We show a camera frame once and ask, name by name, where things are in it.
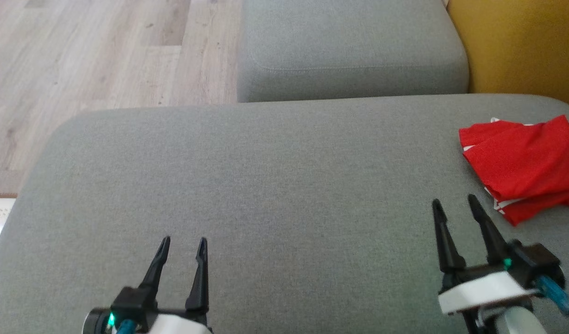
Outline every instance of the folded red fabric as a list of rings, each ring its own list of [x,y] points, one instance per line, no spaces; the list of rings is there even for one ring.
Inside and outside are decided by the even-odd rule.
[[[516,226],[542,209],[569,205],[569,122],[496,121],[460,129],[464,156]]]

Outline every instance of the gray fabric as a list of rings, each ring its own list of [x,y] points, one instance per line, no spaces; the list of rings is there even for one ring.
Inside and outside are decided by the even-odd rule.
[[[440,0],[245,0],[240,102],[465,93]]]
[[[78,333],[86,313],[172,250],[158,300],[185,302],[199,237],[217,334],[462,334],[437,304],[431,201],[469,264],[474,193],[506,238],[541,242],[569,278],[569,208],[511,228],[461,155],[458,128],[546,121],[537,96],[411,96],[134,109],[58,129],[0,239],[0,333]],[[569,321],[546,302],[552,333]]]

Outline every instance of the gray seat cushion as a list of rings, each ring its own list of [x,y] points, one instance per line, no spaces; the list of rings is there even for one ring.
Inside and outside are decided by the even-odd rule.
[[[441,0],[245,0],[240,102],[465,93]]]
[[[431,201],[484,262],[476,194],[506,238],[569,278],[569,208],[512,228],[462,157],[458,128],[569,117],[537,96],[455,95],[134,109],[62,125],[0,239],[0,333],[78,333],[173,238],[159,305],[182,307],[201,236],[217,334],[462,334],[437,304]],[[569,321],[535,303],[552,333]]]

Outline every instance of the wooden floor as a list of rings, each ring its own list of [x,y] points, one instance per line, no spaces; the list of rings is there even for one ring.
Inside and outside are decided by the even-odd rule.
[[[0,193],[91,110],[236,101],[242,0],[0,0]]]

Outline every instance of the gray ottoman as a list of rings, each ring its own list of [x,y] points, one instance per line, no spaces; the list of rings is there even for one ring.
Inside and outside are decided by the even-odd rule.
[[[464,47],[441,0],[245,0],[240,102],[451,94]]]
[[[455,95],[115,110],[62,125],[0,237],[0,333],[79,333],[137,285],[172,236],[157,296],[182,307],[201,236],[216,334],[462,334],[437,304],[431,201],[469,264],[486,252],[466,196],[506,238],[541,242],[569,279],[569,208],[512,228],[492,211],[458,128],[540,122],[569,106]],[[556,307],[535,303],[551,333]]]

